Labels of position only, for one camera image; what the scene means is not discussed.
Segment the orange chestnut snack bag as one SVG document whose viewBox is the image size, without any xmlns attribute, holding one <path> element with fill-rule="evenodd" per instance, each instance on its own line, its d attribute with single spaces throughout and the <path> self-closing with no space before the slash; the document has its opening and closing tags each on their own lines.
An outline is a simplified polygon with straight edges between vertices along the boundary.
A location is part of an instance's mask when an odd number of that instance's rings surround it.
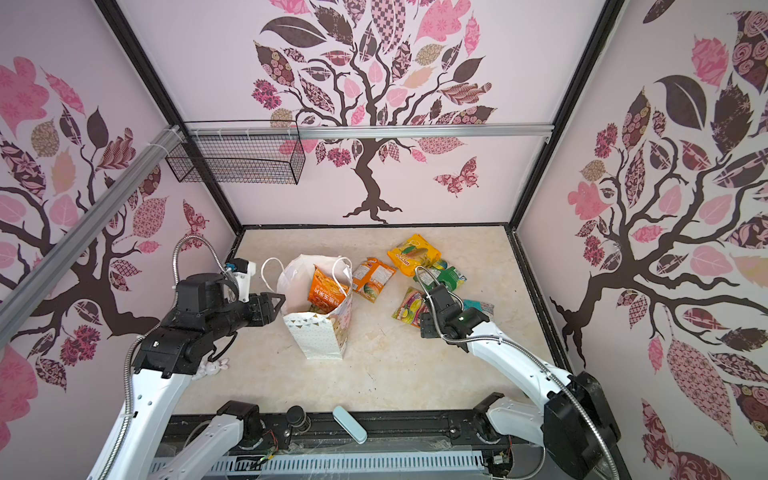
<svg viewBox="0 0 768 480">
<path fill-rule="evenodd" d="M 337 282 L 319 267 L 315 267 L 307 297 L 310 303 L 309 311 L 323 315 L 329 314 L 344 302 L 348 293 L 348 285 Z"/>
</svg>

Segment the white paper gift bag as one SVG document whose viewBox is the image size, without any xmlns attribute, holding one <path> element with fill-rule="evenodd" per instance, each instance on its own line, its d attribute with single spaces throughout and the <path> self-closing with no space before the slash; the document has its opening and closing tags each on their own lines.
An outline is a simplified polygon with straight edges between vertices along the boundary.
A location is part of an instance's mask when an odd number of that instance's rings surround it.
<svg viewBox="0 0 768 480">
<path fill-rule="evenodd" d="M 341 360 L 352 321 L 352 263 L 346 257 L 301 254 L 284 264 L 266 259 L 260 277 L 285 296 L 283 322 L 309 360 Z"/>
</svg>

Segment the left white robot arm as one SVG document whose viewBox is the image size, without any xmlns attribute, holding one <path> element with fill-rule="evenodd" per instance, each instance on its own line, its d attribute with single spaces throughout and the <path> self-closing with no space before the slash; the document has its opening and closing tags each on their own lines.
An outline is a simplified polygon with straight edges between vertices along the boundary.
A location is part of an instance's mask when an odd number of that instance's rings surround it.
<svg viewBox="0 0 768 480">
<path fill-rule="evenodd" d="M 286 297 L 240 294 L 250 278 L 233 274 L 192 275 L 175 287 L 172 309 L 139 341 L 127 359 L 127 398 L 88 477 L 146 479 L 172 413 L 202 361 L 214 360 L 215 343 L 246 327 L 272 323 Z"/>
</svg>

